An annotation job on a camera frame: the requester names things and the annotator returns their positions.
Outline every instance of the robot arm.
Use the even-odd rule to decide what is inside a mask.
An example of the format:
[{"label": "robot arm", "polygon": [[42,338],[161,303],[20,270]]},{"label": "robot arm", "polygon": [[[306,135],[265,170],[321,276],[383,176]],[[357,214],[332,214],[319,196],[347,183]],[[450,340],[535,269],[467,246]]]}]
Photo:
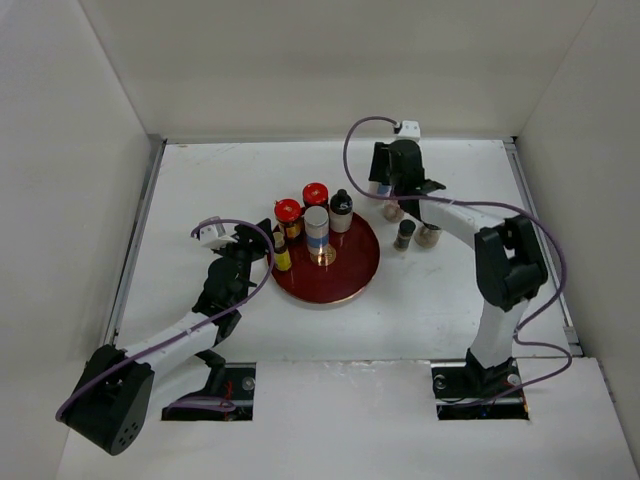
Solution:
[{"label": "robot arm", "polygon": [[[269,219],[260,222],[258,227],[273,241]],[[98,348],[87,362],[74,392],[115,365],[123,362],[126,365],[81,395],[60,416],[62,422],[111,455],[127,449],[140,433],[153,385],[158,379],[194,355],[207,365],[215,366],[218,372],[224,369],[224,359],[210,349],[231,334],[241,318],[240,313],[232,310],[215,323],[200,324],[247,298],[249,287],[256,286],[249,281],[251,264],[264,257],[267,247],[260,233],[242,225],[236,227],[233,236],[227,236],[224,229],[206,227],[198,232],[198,239],[221,256],[209,266],[203,292],[191,312],[173,326],[135,345]],[[177,336],[182,338],[168,342]],[[136,361],[138,354],[154,347],[155,351]]]},{"label": "robot arm", "polygon": [[426,198],[445,186],[425,178],[416,125],[402,122],[394,142],[375,144],[369,180],[391,185],[402,210],[420,222],[437,225],[475,251],[476,281],[484,297],[478,333],[463,368],[434,368],[433,390],[437,398],[491,397],[505,390],[509,375],[517,373],[513,335],[548,272],[529,219],[520,215],[504,219],[454,205],[442,200],[441,194],[439,201]]}]

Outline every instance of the spice jar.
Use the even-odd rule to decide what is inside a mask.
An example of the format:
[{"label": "spice jar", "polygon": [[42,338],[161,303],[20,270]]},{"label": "spice jar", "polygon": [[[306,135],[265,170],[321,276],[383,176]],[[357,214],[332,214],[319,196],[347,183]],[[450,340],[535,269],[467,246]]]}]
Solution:
[{"label": "spice jar", "polygon": [[289,249],[284,243],[284,235],[280,232],[273,234],[273,245],[275,252],[276,268],[281,272],[286,272],[291,269],[291,256],[289,255]]},{"label": "spice jar", "polygon": [[304,206],[327,208],[329,203],[329,190],[322,183],[310,183],[302,189]]},{"label": "spice jar", "polygon": [[416,224],[411,220],[403,220],[400,222],[398,226],[398,236],[396,237],[396,241],[393,242],[393,246],[399,252],[404,252],[407,248],[409,248],[409,242],[411,242],[411,235],[413,235],[413,231],[416,229]]},{"label": "spice jar", "polygon": [[303,220],[300,204],[292,198],[285,198],[276,202],[273,209],[278,221],[280,232],[291,241],[296,240],[302,233]]},{"label": "spice jar", "polygon": [[[387,197],[391,193],[391,185],[383,185],[380,182],[369,182],[369,193]],[[369,202],[374,204],[380,201],[379,198],[369,198]]]},{"label": "spice jar", "polygon": [[336,233],[344,233],[351,228],[353,200],[343,188],[338,190],[329,204],[329,226]]},{"label": "spice jar", "polygon": [[391,223],[398,223],[404,217],[404,210],[400,208],[397,200],[386,200],[382,209],[382,215]]},{"label": "spice jar", "polygon": [[312,255],[324,255],[329,247],[329,214],[322,207],[310,207],[304,212],[307,249]]},{"label": "spice jar", "polygon": [[425,223],[416,232],[416,243],[422,248],[433,248],[440,240],[442,229],[436,225]]}]

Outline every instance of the white enclosure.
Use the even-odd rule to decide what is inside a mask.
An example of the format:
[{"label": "white enclosure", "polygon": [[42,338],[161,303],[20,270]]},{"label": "white enclosure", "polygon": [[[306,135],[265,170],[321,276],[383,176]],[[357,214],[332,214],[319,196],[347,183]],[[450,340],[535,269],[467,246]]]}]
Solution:
[{"label": "white enclosure", "polygon": [[518,136],[637,463],[639,51],[638,0],[0,0],[0,476],[58,471],[53,414],[111,313],[148,134],[336,140],[369,114]]}]

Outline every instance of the screw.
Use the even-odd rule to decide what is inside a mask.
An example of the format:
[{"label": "screw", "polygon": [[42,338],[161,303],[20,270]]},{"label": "screw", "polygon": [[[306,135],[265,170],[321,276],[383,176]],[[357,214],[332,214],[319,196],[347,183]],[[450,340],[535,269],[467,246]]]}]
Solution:
[{"label": "screw", "polygon": [[242,379],[243,390],[253,390],[256,387],[256,381],[251,377],[244,377]]},{"label": "screw", "polygon": [[507,377],[507,382],[513,385],[514,387],[517,387],[522,383],[522,380],[520,380],[520,377],[518,375],[516,375],[515,373],[512,373]]},{"label": "screw", "polygon": [[437,390],[444,390],[447,388],[446,378],[444,375],[439,374],[433,377],[433,384],[435,385]]}]

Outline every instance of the black cap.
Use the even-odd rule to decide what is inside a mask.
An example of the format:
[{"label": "black cap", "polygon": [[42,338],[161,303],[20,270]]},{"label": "black cap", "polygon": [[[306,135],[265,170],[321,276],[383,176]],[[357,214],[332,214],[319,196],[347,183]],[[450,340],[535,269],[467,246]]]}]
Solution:
[{"label": "black cap", "polygon": [[416,229],[416,224],[411,220],[403,220],[400,222],[400,226],[398,227],[398,233],[402,235],[411,235],[413,231]]},{"label": "black cap", "polygon": [[347,191],[344,188],[341,188],[333,197],[331,197],[329,207],[331,208],[331,211],[338,215],[346,215],[353,210],[353,201]]}]

